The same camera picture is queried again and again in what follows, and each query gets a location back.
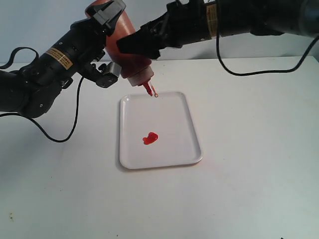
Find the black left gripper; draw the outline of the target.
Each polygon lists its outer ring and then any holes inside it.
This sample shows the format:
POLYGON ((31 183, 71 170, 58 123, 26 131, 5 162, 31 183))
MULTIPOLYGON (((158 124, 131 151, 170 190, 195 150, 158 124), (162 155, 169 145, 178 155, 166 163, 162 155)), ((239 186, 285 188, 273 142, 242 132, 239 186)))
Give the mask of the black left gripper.
POLYGON ((86 72, 93 60, 104 55, 106 37, 111 36, 126 8, 122 0, 109 0, 87 7, 89 18, 75 22, 53 44, 54 72, 86 72))

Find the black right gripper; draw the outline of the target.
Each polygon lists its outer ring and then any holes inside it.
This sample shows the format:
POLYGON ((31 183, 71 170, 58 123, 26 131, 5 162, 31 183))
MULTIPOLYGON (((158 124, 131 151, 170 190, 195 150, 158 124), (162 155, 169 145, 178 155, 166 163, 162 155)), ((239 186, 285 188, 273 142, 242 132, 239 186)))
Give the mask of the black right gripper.
POLYGON ((121 53, 156 60, 160 57, 160 49, 181 48, 210 40, 206 7, 202 0, 170 2, 162 16, 141 26, 135 33, 117 40, 117 47, 121 53))

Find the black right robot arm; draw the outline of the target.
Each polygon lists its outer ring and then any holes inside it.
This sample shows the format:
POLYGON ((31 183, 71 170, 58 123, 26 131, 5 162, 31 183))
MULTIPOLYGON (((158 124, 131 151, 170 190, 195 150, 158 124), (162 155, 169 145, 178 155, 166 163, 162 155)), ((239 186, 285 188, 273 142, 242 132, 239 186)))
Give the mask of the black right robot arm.
POLYGON ((285 33, 315 38, 319 35, 317 0, 175 0, 166 12, 117 40, 121 53, 158 59, 160 50, 211 40, 217 36, 285 33))

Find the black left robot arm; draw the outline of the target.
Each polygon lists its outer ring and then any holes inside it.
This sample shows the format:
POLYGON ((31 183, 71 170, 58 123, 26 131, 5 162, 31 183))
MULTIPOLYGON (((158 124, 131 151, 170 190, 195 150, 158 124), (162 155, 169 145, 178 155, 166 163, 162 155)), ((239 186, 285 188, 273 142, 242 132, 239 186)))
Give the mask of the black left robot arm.
POLYGON ((73 82, 73 75, 108 88, 117 82, 121 66, 115 62, 96 67, 104 55, 106 38, 111 36, 126 5, 121 0, 110 0, 104 4, 87 8, 87 19, 77 21, 42 55, 19 70, 7 72, 14 61, 13 50, 9 61, 0 68, 0 112, 1 116, 17 115, 34 119, 45 113, 63 89, 73 82))

